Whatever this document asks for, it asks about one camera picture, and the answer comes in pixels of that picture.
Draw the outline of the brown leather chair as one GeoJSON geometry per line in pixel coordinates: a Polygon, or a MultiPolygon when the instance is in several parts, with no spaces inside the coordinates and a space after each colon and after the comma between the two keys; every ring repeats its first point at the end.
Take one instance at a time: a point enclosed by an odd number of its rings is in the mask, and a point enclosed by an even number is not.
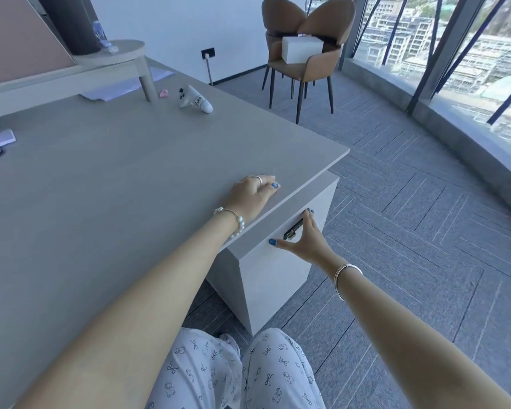
{"type": "Polygon", "coordinates": [[[329,0],[306,14],[289,0],[263,0],[261,14],[268,49],[266,73],[271,74],[269,108],[273,105],[276,73],[299,82],[296,124],[299,124],[303,99],[310,82],[327,80],[330,111],[334,112],[332,75],[341,56],[356,14],[354,0],[329,0]],[[321,54],[311,56],[305,64],[286,64],[281,58],[285,36],[315,36],[324,42],[321,54]]]}

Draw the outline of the white printed trousers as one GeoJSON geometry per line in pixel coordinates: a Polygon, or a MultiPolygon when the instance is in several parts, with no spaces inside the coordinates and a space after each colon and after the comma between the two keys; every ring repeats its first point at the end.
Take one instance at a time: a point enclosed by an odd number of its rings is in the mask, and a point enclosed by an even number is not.
{"type": "Polygon", "coordinates": [[[242,355],[233,337],[182,328],[145,409],[326,409],[301,346],[278,328],[242,355]]]}

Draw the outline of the dark window frame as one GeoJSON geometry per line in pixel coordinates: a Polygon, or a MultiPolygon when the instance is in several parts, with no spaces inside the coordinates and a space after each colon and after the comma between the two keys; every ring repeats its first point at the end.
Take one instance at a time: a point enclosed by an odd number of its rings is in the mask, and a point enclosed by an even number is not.
{"type": "Polygon", "coordinates": [[[511,117],[511,0],[457,0],[436,43],[443,0],[437,0],[426,61],[405,107],[429,104],[439,93],[486,114],[492,126],[511,117]]]}

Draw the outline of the person's right forearm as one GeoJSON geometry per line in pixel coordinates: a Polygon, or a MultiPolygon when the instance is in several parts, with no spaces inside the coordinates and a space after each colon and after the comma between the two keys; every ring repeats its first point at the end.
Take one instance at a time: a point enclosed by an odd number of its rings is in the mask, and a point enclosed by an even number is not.
{"type": "Polygon", "coordinates": [[[355,269],[338,279],[346,303],[417,409],[511,409],[511,396],[460,349],[355,269]]]}

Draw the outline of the white plush toy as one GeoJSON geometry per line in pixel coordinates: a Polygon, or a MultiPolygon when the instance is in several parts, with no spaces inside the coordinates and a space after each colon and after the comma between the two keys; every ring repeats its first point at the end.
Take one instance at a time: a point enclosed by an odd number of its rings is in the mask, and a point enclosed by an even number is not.
{"type": "Polygon", "coordinates": [[[211,114],[213,107],[211,103],[201,95],[195,88],[187,84],[179,89],[179,107],[196,107],[205,114],[211,114]]]}

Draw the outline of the grey drawer cabinet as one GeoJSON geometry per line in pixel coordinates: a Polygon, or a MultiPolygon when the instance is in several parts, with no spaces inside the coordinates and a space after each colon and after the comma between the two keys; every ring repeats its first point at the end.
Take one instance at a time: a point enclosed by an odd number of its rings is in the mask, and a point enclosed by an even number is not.
{"type": "Polygon", "coordinates": [[[339,176],[323,172],[217,255],[206,279],[251,335],[305,283],[311,268],[268,240],[282,240],[307,208],[322,229],[338,182],[339,176]]]}

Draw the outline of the person's left forearm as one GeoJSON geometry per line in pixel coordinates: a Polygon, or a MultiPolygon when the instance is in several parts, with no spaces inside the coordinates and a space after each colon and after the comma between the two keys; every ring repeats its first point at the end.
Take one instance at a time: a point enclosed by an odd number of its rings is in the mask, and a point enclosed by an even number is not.
{"type": "Polygon", "coordinates": [[[116,299],[14,409],[142,409],[217,253],[238,229],[221,212],[116,299]]]}

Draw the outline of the silver bangle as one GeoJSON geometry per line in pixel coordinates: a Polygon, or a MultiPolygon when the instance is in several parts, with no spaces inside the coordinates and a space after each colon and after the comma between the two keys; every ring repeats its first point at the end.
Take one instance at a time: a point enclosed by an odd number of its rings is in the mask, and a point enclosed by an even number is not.
{"type": "Polygon", "coordinates": [[[346,269],[355,269],[357,270],[361,275],[363,275],[363,272],[361,271],[361,269],[358,267],[358,266],[355,266],[353,264],[349,264],[349,263],[345,263],[343,264],[340,268],[338,268],[334,274],[334,289],[336,291],[336,294],[338,295],[338,297],[343,301],[343,302],[346,302],[346,299],[342,296],[341,294],[341,291],[340,291],[340,288],[339,288],[339,284],[338,284],[338,279],[339,279],[339,276],[341,274],[342,271],[346,270],[346,269]]]}

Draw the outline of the pink partition board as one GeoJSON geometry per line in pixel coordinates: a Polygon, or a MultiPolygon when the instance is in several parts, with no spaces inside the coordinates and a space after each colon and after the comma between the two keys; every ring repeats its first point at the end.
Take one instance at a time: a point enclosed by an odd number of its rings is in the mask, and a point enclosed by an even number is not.
{"type": "Polygon", "coordinates": [[[75,66],[28,0],[0,0],[0,83],[75,66]]]}

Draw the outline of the white box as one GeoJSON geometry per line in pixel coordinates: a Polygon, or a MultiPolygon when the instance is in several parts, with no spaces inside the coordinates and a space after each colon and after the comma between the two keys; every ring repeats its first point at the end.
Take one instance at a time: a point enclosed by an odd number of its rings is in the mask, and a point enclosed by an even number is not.
{"type": "Polygon", "coordinates": [[[315,36],[285,36],[282,38],[281,58],[286,64],[305,64],[315,55],[321,54],[324,42],[315,36]]]}

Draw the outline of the metal drawer handle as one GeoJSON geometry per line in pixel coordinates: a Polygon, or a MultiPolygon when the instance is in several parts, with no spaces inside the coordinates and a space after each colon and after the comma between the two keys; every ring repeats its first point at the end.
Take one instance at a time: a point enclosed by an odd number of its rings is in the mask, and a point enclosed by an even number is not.
{"type": "Polygon", "coordinates": [[[292,240],[297,231],[303,226],[303,218],[299,219],[292,227],[290,227],[283,235],[283,240],[292,240]]]}

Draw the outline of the clear water bottle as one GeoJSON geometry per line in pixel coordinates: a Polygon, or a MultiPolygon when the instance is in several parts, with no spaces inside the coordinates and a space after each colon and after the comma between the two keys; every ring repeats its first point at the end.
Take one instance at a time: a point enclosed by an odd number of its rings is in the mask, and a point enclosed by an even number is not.
{"type": "Polygon", "coordinates": [[[104,33],[103,27],[99,20],[93,21],[93,31],[101,48],[109,49],[111,43],[109,42],[109,40],[107,40],[107,37],[104,33]]]}

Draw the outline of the white paper sheets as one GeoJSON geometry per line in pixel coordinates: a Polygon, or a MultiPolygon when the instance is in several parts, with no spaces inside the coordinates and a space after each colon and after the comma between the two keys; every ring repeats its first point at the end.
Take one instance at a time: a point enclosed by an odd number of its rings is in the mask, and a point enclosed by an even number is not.
{"type": "MultiPolygon", "coordinates": [[[[162,80],[174,74],[174,71],[150,66],[151,77],[154,82],[162,80]]],[[[142,83],[138,77],[120,81],[107,85],[105,87],[93,89],[80,95],[91,101],[111,101],[120,96],[126,95],[132,91],[142,88],[142,83]]]]}

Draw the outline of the light wooden desk riser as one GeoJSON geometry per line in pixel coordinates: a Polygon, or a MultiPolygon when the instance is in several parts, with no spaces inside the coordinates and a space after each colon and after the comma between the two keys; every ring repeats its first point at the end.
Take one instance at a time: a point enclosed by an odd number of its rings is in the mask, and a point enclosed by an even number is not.
{"type": "Polygon", "coordinates": [[[0,83],[0,116],[59,101],[90,90],[138,77],[146,100],[153,102],[157,92],[145,58],[145,43],[139,40],[113,40],[117,53],[101,50],[74,55],[75,65],[40,75],[0,83]]]}

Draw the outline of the person's left hand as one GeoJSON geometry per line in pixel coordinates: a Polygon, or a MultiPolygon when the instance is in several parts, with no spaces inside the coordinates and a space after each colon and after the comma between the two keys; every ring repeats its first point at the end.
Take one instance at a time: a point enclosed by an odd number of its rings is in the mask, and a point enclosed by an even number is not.
{"type": "Polygon", "coordinates": [[[274,182],[277,182],[275,176],[265,174],[243,178],[233,185],[222,207],[242,217],[244,223],[248,225],[260,214],[270,199],[259,196],[259,188],[263,184],[274,182]]]}

